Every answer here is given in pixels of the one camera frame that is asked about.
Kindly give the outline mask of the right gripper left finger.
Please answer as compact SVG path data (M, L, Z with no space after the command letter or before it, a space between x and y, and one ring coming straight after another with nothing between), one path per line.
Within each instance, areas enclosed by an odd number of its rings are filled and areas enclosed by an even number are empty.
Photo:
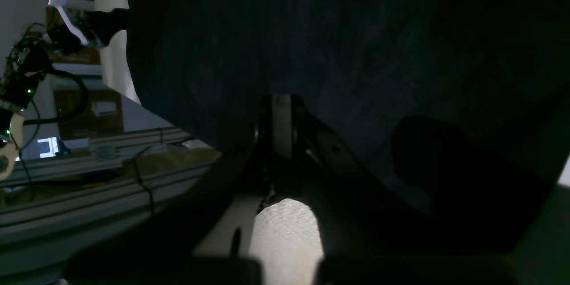
M162 212L69 261L69 285L261 285L249 257L285 95L263 98L255 126Z

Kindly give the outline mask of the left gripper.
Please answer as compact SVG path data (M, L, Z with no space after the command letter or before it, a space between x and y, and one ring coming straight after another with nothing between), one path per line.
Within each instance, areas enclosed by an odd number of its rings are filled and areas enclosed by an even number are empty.
M45 42L57 52L68 55L83 48L106 47L103 35L126 31L130 9L114 8L109 12L70 9L63 17L57 9L47 9Z

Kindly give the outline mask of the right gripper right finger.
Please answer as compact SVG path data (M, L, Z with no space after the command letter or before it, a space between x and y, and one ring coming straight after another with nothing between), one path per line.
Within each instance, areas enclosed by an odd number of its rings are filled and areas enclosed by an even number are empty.
M327 285L519 285L506 255L535 218L535 174L452 123L407 116L391 136L397 178L427 194L427 212L397 196L348 146L285 96L285 155L308 178Z

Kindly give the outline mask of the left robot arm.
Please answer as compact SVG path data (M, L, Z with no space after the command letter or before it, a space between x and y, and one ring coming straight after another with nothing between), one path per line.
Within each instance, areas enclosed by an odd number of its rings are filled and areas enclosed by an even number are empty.
M24 142L23 127L59 123L72 119L88 105L88 90L79 76L53 66L51 53L70 55L90 47L102 49L110 44L119 31L125 31L130 21L130 10L116 8L109 12L67 11L60 8L61 23L48 24L41 36L30 35L27 29L5 58L0 84L1 179L7 179L16 166L16 159L28 147ZM34 96L37 87L48 75L69 79L77 84L79 101L71 112L54 118L25 119L23 111L37 108Z

